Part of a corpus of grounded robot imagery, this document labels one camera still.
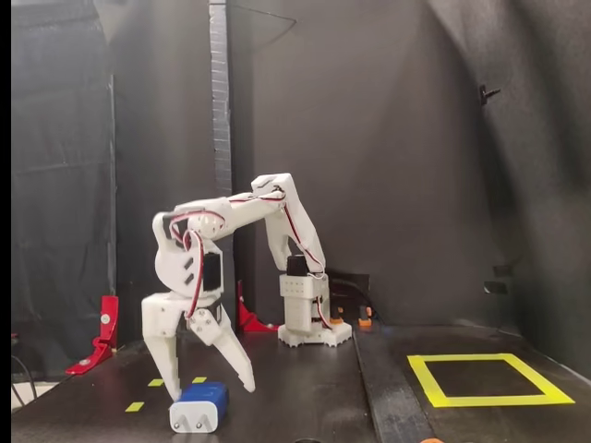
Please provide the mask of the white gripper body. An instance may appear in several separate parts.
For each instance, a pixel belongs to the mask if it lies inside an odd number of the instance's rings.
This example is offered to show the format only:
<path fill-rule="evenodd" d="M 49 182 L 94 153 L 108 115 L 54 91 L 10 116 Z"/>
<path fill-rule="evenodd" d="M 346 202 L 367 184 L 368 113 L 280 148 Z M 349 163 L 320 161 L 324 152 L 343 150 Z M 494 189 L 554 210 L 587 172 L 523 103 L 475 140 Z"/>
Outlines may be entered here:
<path fill-rule="evenodd" d="M 214 309 L 221 305 L 218 301 L 207 300 L 206 305 L 197 305 L 190 313 L 191 306 L 192 301 L 188 297 L 174 292 L 155 293 L 146 297 L 141 303 L 144 339 L 176 338 L 178 327 L 181 325 L 193 332 L 188 327 L 187 321 L 197 309 L 209 308 L 211 312 L 214 312 Z"/>

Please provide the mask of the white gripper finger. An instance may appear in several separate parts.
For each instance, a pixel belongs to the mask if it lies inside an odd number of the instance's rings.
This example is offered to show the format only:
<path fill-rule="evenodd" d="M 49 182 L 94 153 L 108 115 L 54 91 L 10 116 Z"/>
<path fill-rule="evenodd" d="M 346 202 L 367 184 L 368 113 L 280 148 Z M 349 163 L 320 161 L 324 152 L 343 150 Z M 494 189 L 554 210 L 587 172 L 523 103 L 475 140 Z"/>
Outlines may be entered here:
<path fill-rule="evenodd" d="M 214 312 L 209 308 L 199 308 L 187 321 L 188 327 L 207 346 L 214 346 L 235 370 L 244 389 L 254 392 L 256 389 L 251 361 L 236 337 L 230 318 L 222 306 Z"/>
<path fill-rule="evenodd" d="M 177 401 L 181 396 L 181 385 L 176 338 L 145 338 L 144 341 L 172 401 Z"/>

